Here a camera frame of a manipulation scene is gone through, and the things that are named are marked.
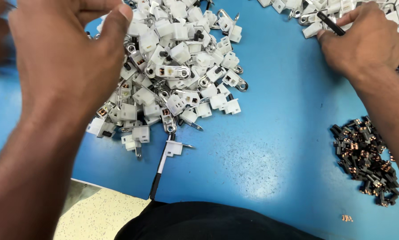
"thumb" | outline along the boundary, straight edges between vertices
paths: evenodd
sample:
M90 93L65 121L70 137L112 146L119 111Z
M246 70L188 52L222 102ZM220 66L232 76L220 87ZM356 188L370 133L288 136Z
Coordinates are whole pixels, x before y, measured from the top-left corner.
M133 11L127 4L116 6L105 19L100 40L109 47L121 47L132 19Z
M325 42L337 38L337 36L328 30L320 30L317 34L316 34L316 38L318 39L318 41L320 42L321 45L323 45Z

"speckled floor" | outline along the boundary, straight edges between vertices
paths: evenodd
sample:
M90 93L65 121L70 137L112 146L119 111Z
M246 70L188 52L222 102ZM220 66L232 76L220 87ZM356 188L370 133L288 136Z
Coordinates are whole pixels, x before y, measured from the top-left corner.
M113 240L150 200L101 189L69 209L57 225L54 240Z

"pile of white components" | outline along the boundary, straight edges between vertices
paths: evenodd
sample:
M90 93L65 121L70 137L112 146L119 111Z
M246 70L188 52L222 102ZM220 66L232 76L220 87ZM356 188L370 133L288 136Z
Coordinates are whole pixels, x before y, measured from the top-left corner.
M303 29L305 38L315 36L321 29L331 29L319 19L316 14L323 12L333 21L336 22L345 13L360 6L369 0L258 0L263 7L272 5L272 7L281 13L284 9L290 9L291 12L288 19L298 18L299 24L306 26ZM375 0L382 11L385 12L386 18L396 22L399 25L399 0ZM343 30L348 30L352 24L342 26Z
M223 9L202 13L197 0L126 3L133 9L133 21L124 39L121 79L87 132L112 138L118 128L122 144L140 158L141 144L149 143L149 127L155 123L162 122L169 135L176 132L177 123L203 131L197 119L211 116L212 109L241 112L231 94L248 88L231 46L231 41L241 39L239 15L231 19ZM222 31L219 42L211 29ZM92 41L99 37L90 36Z

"forearm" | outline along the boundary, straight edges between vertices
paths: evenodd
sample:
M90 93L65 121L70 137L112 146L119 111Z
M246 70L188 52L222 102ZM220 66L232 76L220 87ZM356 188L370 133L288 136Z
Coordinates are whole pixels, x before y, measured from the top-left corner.
M349 79L399 165L399 74L375 67Z
M22 117L0 155L0 239L51 239L64 204L84 119Z

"blue table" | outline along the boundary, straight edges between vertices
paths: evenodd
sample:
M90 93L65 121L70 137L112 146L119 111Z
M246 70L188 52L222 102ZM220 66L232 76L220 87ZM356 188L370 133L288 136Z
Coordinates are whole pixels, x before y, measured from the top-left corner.
M248 208L326 239L399 239L399 199L389 208L374 205L336 164L329 127L367 112L348 81L328 68L316 39L305 40L296 19L287 22L287 14L255 0L215 2L214 12L241 13L243 38L233 46L249 89L230 90L242 112L199 118L204 132L179 127L176 140L197 148L167 158L155 199ZM99 22L87 30L96 33ZM20 106L17 73L0 68L0 149ZM117 137L86 134L72 177L146 199L166 137L154 125L137 161ZM341 221L342 214L354 222Z

